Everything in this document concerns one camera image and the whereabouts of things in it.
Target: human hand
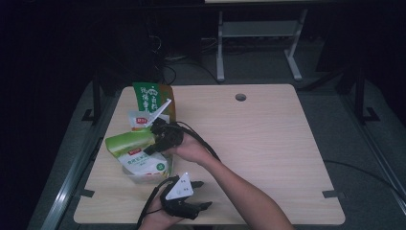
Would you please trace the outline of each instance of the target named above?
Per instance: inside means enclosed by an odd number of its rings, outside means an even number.
[[[173,224],[179,222],[183,218],[173,217],[162,209],[161,193],[152,200],[147,210],[147,215],[144,217],[143,224],[139,230],[164,230],[170,228]]]
[[[165,151],[165,153],[176,154],[182,159],[197,163],[199,165],[204,164],[209,159],[212,159],[212,155],[204,148],[196,139],[189,134],[183,134],[183,142],[180,146],[173,147]]]

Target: wooden table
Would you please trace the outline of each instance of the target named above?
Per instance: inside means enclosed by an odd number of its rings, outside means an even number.
[[[185,122],[233,171],[272,196],[293,224],[341,224],[345,220],[294,88],[288,84],[173,86],[177,121]],[[236,94],[244,94],[239,102]],[[105,137],[130,130],[127,110],[137,109],[126,88]],[[209,173],[174,158],[174,173],[205,182],[188,202],[212,201],[196,220],[180,224],[242,224],[243,219]],[[135,223],[155,185],[135,184],[105,143],[88,178],[74,219],[79,223]]]

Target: red logo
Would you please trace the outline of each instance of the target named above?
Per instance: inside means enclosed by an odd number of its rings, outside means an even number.
[[[134,155],[134,154],[137,154],[138,152],[140,152],[141,151],[141,149],[133,149],[133,150],[130,150],[129,152],[128,152],[128,154],[129,155]]]
[[[148,122],[147,118],[137,118],[135,121],[137,124],[146,124]]]

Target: snack package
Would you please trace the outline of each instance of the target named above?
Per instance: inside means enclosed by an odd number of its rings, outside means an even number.
[[[145,124],[148,122],[149,113],[146,111],[139,110],[129,110],[128,111],[128,121],[131,125],[131,130],[136,131],[141,128],[144,128]],[[159,118],[162,118],[164,121],[169,123],[169,115],[161,114]]]
[[[137,183],[160,182],[172,170],[172,160],[160,152],[148,155],[144,149],[154,144],[148,128],[130,131],[105,139],[107,149],[124,166],[124,172]]]
[[[171,103],[159,116],[165,121],[175,121],[175,103],[170,86],[157,83],[134,82],[135,100],[139,110],[127,111],[132,131],[109,137],[105,140],[107,149],[124,166],[126,173],[136,183],[159,183],[172,172],[172,156],[155,152],[148,155],[144,149],[155,143],[149,127],[145,127],[149,114],[153,113],[167,99]]]

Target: table hole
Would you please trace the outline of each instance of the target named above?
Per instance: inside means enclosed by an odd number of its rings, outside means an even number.
[[[245,94],[236,94],[236,100],[239,102],[244,102],[247,100],[247,96],[245,96]]]

